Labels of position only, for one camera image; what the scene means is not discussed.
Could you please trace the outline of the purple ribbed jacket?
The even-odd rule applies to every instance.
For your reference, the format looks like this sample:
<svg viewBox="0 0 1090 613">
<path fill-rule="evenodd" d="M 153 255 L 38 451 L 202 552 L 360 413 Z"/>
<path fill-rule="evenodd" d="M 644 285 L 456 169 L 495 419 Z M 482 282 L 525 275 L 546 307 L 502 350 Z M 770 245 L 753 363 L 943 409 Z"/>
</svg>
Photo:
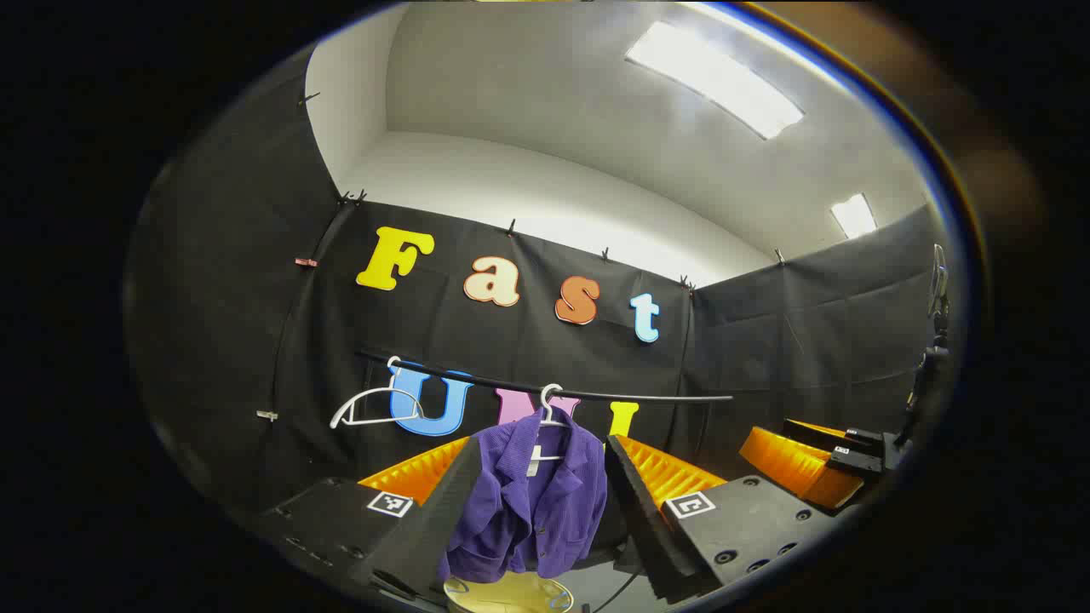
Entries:
<svg viewBox="0 0 1090 613">
<path fill-rule="evenodd" d="M 488 426 L 471 441 L 480 473 L 439 560 L 437 579 L 496 582 L 536 570 L 555 578 L 588 557 L 610 485 L 604 444 L 568 416 L 570 428 L 540 428 L 538 410 Z M 534 447 L 556 461 L 533 461 Z"/>
</svg>

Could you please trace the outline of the white plastic hanger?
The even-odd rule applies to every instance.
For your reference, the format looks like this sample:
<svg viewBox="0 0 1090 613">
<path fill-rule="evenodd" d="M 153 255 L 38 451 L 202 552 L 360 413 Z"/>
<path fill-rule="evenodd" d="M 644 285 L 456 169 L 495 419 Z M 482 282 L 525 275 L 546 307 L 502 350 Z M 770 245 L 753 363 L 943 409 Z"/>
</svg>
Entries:
<svg viewBox="0 0 1090 613">
<path fill-rule="evenodd" d="M 403 370 L 400 364 L 401 360 L 398 356 L 393 354 L 390 357 L 387 361 L 387 369 L 389 369 L 392 376 L 389 377 L 387 385 L 385 387 L 373 387 L 355 393 L 355 395 L 351 396 L 350 399 L 346 400 L 337 409 L 330 419 L 330 428 L 371 426 L 371 424 L 397 423 L 423 419 L 423 406 L 421 405 L 416 394 L 397 387 L 397 381 Z M 358 401 L 376 395 L 377 393 L 388 393 L 390 396 L 408 399 L 411 407 L 409 414 L 393 414 L 392 411 L 392 414 L 386 416 L 386 418 L 359 419 L 358 416 L 355 416 L 355 411 L 358 411 Z"/>
<path fill-rule="evenodd" d="M 543 387 L 540 390 L 540 405 L 542 411 L 544 411 L 544 414 L 540 420 L 540 428 L 545 428 L 545 426 L 570 428 L 568 426 L 567 423 L 564 423 L 561 421 L 556 421 L 554 419 L 554 407 L 552 406 L 552 402 L 549 402 L 549 399 L 553 392 L 559 392 L 559 390 L 562 390 L 562 387 L 558 383 L 552 383 L 545 385 L 545 387 Z M 557 461 L 558 459 L 560 459 L 560 456 L 542 456 L 541 445 L 537 444 L 537 446 L 534 447 L 533 455 L 531 458 L 533 459 L 533 461 Z"/>
</svg>

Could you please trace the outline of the row of black cloth clips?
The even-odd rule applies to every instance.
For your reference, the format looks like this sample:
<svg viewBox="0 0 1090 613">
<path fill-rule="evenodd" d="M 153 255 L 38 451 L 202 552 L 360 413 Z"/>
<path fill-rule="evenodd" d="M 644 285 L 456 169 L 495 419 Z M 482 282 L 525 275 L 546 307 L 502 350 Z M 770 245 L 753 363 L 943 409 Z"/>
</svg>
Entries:
<svg viewBox="0 0 1090 613">
<path fill-rule="evenodd" d="M 685 207 L 581 164 L 486 140 L 389 131 L 374 103 L 305 104 L 335 187 L 582 249 L 697 287 L 773 264 Z"/>
</svg>

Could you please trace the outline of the small ceiling light panel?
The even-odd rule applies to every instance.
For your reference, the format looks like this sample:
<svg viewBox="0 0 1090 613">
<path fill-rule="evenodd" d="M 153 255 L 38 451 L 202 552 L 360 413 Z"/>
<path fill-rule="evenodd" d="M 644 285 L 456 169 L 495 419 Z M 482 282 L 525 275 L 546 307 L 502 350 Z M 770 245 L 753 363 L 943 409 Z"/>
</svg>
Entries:
<svg viewBox="0 0 1090 613">
<path fill-rule="evenodd" d="M 848 240 L 875 232 L 877 229 L 875 214 L 871 211 L 863 193 L 856 193 L 845 201 L 833 204 L 829 206 L 829 214 Z"/>
</svg>

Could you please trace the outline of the beige laundry hamper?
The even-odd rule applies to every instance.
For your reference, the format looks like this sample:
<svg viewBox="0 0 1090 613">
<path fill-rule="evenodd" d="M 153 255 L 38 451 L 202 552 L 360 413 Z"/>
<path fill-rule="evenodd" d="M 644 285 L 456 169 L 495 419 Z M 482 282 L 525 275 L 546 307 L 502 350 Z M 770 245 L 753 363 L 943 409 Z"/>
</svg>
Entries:
<svg viewBox="0 0 1090 613">
<path fill-rule="evenodd" d="M 561 582 L 532 573 L 507 573 L 496 582 L 451 577 L 443 589 L 450 613 L 568 613 L 576 606 Z"/>
</svg>

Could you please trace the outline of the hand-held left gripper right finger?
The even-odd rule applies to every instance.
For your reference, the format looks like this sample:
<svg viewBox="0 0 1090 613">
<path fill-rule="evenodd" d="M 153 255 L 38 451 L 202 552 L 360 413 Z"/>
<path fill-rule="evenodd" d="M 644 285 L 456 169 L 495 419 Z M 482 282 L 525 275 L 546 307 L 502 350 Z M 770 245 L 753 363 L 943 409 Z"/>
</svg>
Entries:
<svg viewBox="0 0 1090 613">
<path fill-rule="evenodd" d="M 651 590 L 686 608 L 736 603 L 841 527 L 767 478 L 717 484 L 664 450 L 611 435 L 605 469 Z"/>
</svg>

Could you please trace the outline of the black clothes rack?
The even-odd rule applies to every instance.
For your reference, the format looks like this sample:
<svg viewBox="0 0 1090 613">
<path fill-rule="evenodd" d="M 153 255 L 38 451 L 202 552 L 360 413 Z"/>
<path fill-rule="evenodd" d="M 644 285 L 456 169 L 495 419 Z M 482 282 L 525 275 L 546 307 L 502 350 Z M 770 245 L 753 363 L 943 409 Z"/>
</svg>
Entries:
<svg viewBox="0 0 1090 613">
<path fill-rule="evenodd" d="M 459 436 L 479 433 L 487 426 L 501 426 L 528 418 L 541 410 L 540 390 L 532 385 L 504 381 L 483 374 L 421 364 L 400 357 L 403 369 L 397 387 L 415 393 L 424 418 L 414 421 L 371 424 L 371 426 L 330 428 L 337 409 L 355 393 L 385 387 L 390 374 L 387 361 L 393 354 L 358 352 L 364 361 L 363 381 L 358 388 L 340 392 L 332 404 L 326 426 L 336 433 L 349 430 L 390 428 L 409 438 L 417 450 L 432 449 Z M 654 393 L 589 392 L 562 387 L 553 392 L 549 402 L 554 419 L 568 416 L 579 426 L 588 428 L 597 438 L 607 435 L 650 434 L 653 441 L 669 444 L 675 434 L 685 434 L 693 422 L 708 419 L 714 411 L 736 409 L 740 398 L 735 393 L 712 396 L 665 395 Z M 388 393 L 377 393 L 358 401 L 359 419 L 378 419 L 409 414 L 410 402 Z"/>
</svg>

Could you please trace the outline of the black backdrop cloth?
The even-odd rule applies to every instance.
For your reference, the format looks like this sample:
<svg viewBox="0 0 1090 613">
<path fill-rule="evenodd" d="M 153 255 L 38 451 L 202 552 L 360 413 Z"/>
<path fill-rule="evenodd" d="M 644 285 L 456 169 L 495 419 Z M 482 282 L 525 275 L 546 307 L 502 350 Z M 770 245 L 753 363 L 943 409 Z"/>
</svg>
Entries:
<svg viewBox="0 0 1090 613">
<path fill-rule="evenodd" d="M 576 390 L 735 393 L 739 408 L 669 444 L 630 435 L 724 478 L 744 473 L 753 424 L 903 426 L 944 241 L 931 212 L 690 291 L 498 226 L 342 199 L 302 104 L 313 55 L 262 75 L 164 168 L 129 252 L 126 341 L 152 425 L 238 520 L 431 450 L 326 426 L 363 381 L 358 352 Z"/>
</svg>

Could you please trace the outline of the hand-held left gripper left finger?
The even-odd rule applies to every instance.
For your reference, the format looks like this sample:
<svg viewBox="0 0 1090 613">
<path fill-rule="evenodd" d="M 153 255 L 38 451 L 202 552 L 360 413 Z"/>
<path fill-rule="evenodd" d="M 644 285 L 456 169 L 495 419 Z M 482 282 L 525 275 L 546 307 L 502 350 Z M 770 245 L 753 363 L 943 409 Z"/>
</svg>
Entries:
<svg viewBox="0 0 1090 613">
<path fill-rule="evenodd" d="M 479 443 L 457 438 L 361 481 L 322 478 L 261 513 L 255 528 L 347 596 L 440 603 L 439 567 L 479 474 Z"/>
</svg>

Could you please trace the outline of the large ceiling light panel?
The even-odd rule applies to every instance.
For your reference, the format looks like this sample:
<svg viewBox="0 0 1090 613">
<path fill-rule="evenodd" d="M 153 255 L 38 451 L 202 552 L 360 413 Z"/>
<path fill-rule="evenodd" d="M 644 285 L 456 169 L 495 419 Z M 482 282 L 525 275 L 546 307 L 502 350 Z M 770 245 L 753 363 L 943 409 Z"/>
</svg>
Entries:
<svg viewBox="0 0 1090 613">
<path fill-rule="evenodd" d="M 786 94 L 743 63 L 668 22 L 651 24 L 623 58 L 708 98 L 763 140 L 780 135 L 806 116 Z"/>
</svg>

